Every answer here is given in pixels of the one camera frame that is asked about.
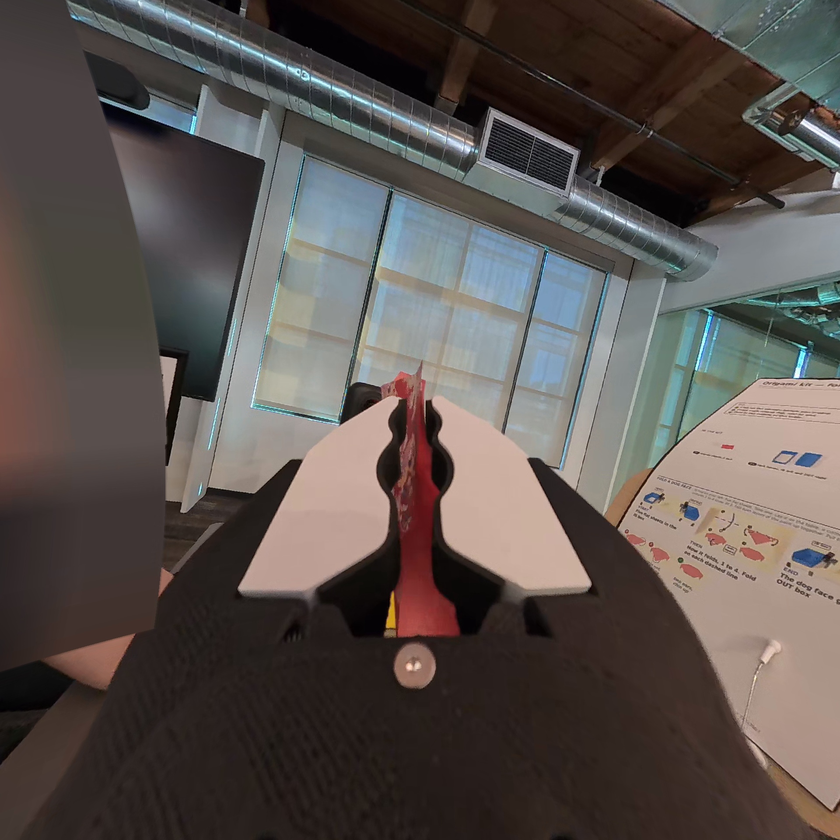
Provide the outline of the window with blinds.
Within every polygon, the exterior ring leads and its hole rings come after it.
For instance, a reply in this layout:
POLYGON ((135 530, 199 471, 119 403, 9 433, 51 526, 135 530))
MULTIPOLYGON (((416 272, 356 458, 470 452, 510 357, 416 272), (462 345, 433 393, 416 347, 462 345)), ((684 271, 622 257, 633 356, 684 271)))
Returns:
POLYGON ((252 405, 335 424, 418 367, 562 468, 608 273, 305 155, 252 405))

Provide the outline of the wooden instruction board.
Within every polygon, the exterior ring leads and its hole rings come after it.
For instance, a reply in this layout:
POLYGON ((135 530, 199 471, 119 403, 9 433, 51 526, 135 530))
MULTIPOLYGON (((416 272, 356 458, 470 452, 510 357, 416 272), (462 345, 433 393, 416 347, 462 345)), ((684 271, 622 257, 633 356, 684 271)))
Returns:
POLYGON ((839 381, 758 379, 659 460, 618 529, 688 616, 747 737, 839 796, 839 381))

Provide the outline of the rectangular metal air duct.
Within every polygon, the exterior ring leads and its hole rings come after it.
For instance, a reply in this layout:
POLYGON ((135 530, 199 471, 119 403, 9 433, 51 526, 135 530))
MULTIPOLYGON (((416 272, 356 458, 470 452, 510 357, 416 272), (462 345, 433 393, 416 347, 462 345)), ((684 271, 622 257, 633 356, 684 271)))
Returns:
POLYGON ((827 109, 838 110, 838 1, 663 1, 827 109))

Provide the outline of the silver spiral air duct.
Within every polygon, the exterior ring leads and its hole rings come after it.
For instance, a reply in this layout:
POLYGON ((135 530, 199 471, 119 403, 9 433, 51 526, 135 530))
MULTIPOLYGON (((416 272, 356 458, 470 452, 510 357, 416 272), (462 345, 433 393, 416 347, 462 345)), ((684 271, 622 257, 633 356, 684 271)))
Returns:
POLYGON ((815 161, 837 172, 839 131, 835 122, 821 116, 815 108, 781 111, 781 105, 798 93, 795 85, 784 82, 748 106, 742 120, 804 161, 815 161))
MULTIPOLYGON (((476 128, 210 2, 78 1, 84 25, 465 183, 476 128)), ((703 277, 718 247, 575 175, 566 198, 513 183, 490 192, 680 281, 703 277)))

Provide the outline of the black framed marker sign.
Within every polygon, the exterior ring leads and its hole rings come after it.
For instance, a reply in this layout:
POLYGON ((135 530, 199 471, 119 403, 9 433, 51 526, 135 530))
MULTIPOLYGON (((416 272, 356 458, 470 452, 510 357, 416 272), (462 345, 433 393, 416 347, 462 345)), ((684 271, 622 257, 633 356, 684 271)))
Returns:
POLYGON ((177 419, 180 411, 188 351, 159 346, 164 394, 165 464, 172 455, 177 419))

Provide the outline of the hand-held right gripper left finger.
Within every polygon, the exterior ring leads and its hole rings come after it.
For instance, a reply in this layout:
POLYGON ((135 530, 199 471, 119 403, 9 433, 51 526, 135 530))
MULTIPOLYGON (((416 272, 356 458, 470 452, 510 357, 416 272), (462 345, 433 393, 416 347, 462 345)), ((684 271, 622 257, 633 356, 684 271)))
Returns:
POLYGON ((305 455, 238 593, 314 599, 392 535, 402 401, 388 396, 336 427, 305 455))

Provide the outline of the red floral origami paper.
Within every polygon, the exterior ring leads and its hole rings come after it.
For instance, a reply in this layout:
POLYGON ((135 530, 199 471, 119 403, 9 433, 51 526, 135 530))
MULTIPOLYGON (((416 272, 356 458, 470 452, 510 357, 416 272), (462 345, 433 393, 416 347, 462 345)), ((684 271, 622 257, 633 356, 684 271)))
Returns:
POLYGON ((434 581, 434 505, 439 491, 427 440, 423 367, 414 374, 400 373, 381 391, 406 401, 400 475, 393 488, 401 551, 395 586, 397 637, 456 637, 460 630, 455 606, 434 581))

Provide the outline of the black video bar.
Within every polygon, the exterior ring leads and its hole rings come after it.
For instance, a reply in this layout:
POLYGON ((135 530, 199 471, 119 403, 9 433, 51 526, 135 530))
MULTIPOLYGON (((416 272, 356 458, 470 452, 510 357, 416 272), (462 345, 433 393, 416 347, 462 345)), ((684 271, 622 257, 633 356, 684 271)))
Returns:
POLYGON ((87 50, 83 55, 100 97, 136 111, 150 106, 150 93, 127 67, 87 50))

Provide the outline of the person's left forearm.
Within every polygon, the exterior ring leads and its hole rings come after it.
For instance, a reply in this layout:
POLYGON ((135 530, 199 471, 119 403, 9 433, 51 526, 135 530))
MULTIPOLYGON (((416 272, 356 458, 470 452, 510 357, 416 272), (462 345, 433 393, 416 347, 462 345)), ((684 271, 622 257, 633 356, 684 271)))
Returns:
POLYGON ((104 642, 79 647, 40 661, 76 682, 95 690, 107 690, 134 634, 115 637, 104 642))

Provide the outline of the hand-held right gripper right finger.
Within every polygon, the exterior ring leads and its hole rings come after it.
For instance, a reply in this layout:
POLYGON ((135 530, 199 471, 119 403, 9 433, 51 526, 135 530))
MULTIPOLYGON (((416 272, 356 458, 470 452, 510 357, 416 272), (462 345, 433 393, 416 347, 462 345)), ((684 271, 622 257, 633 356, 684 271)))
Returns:
POLYGON ((444 462, 437 498, 440 545, 502 597, 577 595, 590 576, 528 457, 500 431, 442 396, 427 409, 444 462))

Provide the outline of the white tethered pin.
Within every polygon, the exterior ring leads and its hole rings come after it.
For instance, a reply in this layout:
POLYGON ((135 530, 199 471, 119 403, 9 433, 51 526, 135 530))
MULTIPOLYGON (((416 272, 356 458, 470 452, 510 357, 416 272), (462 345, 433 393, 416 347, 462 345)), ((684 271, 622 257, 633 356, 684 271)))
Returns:
POLYGON ((760 677, 762 669, 776 656, 782 651, 781 643, 776 640, 770 640, 763 648, 762 653, 759 656, 759 660, 752 672, 752 677, 749 686, 749 692, 747 699, 744 704, 744 708, 741 715, 741 722, 740 722, 740 729, 742 733, 746 736, 748 733, 748 719, 749 713, 751 709, 751 705, 753 702, 753 695, 758 683, 758 679, 760 677))

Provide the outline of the black ceiling pipe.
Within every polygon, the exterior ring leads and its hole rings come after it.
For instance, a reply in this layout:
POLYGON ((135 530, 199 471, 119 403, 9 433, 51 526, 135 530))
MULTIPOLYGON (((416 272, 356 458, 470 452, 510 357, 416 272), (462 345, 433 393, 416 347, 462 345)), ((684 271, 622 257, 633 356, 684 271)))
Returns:
POLYGON ((499 48, 497 45, 489 41, 487 37, 478 34, 475 30, 466 27, 464 24, 457 23, 456 21, 447 18, 446 16, 433 10, 431 7, 419 2, 401 1, 400 4, 409 8, 416 14, 421 15, 427 20, 430 20, 437 26, 447 30, 450 34, 462 39, 466 39, 471 45, 477 46, 479 49, 485 51, 489 55, 494 56, 499 60, 502 60, 511 67, 517 68, 526 76, 540 81, 542 84, 547 85, 557 91, 560 91, 566 97, 581 102, 589 110, 592 110, 598 113, 599 115, 617 123, 625 130, 631 131, 633 136, 640 137, 642 141, 653 140, 654 142, 665 148, 668 152, 682 157, 686 161, 692 163, 694 166, 699 167, 704 172, 711 174, 717 179, 727 183, 732 190, 745 188, 748 190, 749 194, 751 194, 754 197, 758 197, 761 201, 769 204, 770 206, 778 209, 784 208, 784 202, 780 198, 771 195, 769 192, 762 191, 755 185, 751 184, 748 179, 732 175, 731 173, 720 169, 714 164, 688 151, 686 148, 679 145, 675 141, 667 139, 660 132, 654 130, 654 128, 648 123, 640 123, 636 120, 627 117, 626 115, 615 110, 614 108, 606 106, 600 101, 583 93, 581 90, 563 82, 562 80, 556 77, 551 76, 550 74, 542 71, 536 66, 528 63, 524 59, 521 59, 518 56, 514 56, 506 50, 499 48))

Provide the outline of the white air vent grille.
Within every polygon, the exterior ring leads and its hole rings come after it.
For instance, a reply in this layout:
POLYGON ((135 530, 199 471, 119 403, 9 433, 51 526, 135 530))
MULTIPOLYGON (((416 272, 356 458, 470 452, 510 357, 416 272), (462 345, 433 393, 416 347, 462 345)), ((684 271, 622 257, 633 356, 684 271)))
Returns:
POLYGON ((490 192, 492 184, 512 191, 513 183, 553 196, 571 194, 580 150, 489 108, 476 129, 476 152, 465 183, 490 192))

